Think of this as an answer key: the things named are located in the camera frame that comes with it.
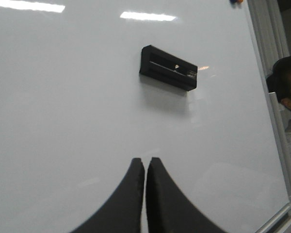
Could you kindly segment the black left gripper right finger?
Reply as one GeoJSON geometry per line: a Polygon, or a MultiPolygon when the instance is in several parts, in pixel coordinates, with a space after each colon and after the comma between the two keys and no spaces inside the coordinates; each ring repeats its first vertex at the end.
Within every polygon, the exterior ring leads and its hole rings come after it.
{"type": "Polygon", "coordinates": [[[170,177],[160,158],[147,170],[146,215],[150,233],[223,233],[203,215],[170,177]]]}

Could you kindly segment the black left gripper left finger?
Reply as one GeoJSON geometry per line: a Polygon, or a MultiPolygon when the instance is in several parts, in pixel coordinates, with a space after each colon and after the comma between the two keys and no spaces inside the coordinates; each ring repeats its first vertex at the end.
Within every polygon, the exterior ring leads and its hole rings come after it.
{"type": "Polygon", "coordinates": [[[74,233],[139,233],[143,206],[145,169],[133,158],[121,183],[106,202],[74,233]]]}

